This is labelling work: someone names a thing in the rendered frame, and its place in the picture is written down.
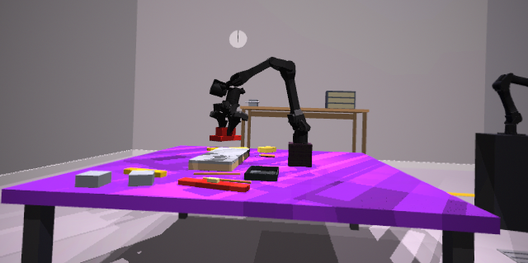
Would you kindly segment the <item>red flat bar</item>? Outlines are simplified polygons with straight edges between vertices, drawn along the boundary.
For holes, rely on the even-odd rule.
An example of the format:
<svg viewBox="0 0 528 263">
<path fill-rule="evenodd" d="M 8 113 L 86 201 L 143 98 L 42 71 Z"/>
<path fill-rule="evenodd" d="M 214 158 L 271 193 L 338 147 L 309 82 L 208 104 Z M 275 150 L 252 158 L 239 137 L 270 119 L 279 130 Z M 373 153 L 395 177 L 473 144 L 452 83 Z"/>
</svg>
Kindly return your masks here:
<svg viewBox="0 0 528 263">
<path fill-rule="evenodd" d="M 178 185 L 203 187 L 216 190 L 230 190 L 244 193 L 250 190 L 249 184 L 219 181 L 219 178 L 215 177 L 208 177 L 207 180 L 184 177 L 178 180 Z"/>
</svg>

